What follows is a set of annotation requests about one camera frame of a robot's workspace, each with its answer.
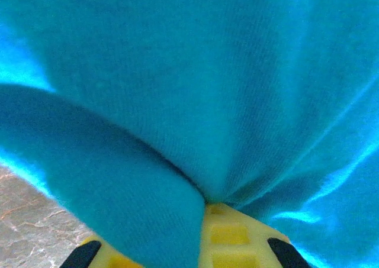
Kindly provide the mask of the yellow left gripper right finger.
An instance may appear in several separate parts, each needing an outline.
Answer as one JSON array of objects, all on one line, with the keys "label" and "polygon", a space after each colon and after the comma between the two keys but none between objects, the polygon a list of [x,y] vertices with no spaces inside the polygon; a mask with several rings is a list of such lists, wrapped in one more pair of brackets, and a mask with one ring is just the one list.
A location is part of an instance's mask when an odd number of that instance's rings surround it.
[{"label": "yellow left gripper right finger", "polygon": [[198,268],[311,268],[290,239],[225,204],[205,207]]}]

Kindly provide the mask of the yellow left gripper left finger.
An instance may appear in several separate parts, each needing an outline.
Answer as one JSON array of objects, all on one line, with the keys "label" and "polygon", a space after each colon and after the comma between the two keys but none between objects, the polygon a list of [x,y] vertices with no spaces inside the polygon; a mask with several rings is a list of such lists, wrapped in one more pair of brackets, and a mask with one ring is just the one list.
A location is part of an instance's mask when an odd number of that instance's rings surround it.
[{"label": "yellow left gripper left finger", "polygon": [[68,255],[60,268],[139,268],[139,264],[92,235]]}]

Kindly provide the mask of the blue t-shirt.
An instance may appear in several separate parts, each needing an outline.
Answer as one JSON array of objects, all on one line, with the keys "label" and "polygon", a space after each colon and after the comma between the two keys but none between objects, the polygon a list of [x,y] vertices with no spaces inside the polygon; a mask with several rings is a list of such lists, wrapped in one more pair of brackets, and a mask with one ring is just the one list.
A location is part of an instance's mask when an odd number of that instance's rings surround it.
[{"label": "blue t-shirt", "polygon": [[206,203],[379,268],[379,0],[0,0],[0,163],[147,268]]}]

